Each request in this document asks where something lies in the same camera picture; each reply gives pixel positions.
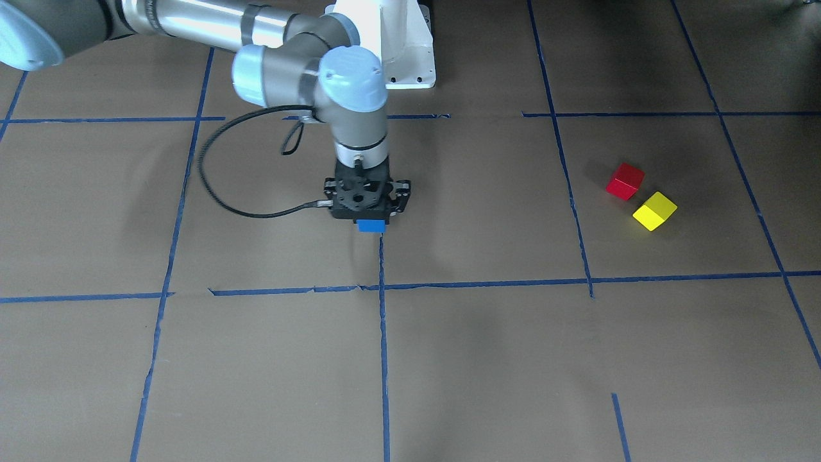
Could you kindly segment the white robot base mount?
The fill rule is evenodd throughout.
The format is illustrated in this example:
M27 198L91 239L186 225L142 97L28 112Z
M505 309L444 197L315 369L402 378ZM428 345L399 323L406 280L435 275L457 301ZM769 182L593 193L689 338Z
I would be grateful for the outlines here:
M382 63L389 90L431 89L437 81L429 8L418 1L334 1L357 27L360 44Z

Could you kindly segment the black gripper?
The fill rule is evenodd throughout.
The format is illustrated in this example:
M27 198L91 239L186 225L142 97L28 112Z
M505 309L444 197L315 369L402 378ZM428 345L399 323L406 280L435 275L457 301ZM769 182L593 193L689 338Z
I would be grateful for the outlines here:
M361 161L353 167L336 160L334 175L325 181L325 195L331 201L334 219L384 223L407 208L412 193L410 180L393 180L389 160L366 169Z

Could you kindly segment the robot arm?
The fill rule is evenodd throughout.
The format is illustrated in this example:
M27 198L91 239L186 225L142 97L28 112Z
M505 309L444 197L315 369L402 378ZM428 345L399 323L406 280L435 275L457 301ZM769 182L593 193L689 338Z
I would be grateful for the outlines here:
M220 126L196 160L203 187L228 212L273 219L326 208L363 232L379 233L407 208L411 183L393 180L390 172L384 65L366 47L369 26L341 1L319 17L264 1L3 1L1 15L2 62L22 71L60 65L132 35L232 51L234 91L258 110ZM336 163L325 199L267 214L231 207L208 181L206 155L229 129L276 113L298 117L280 147L284 156L296 152L306 124L329 127Z

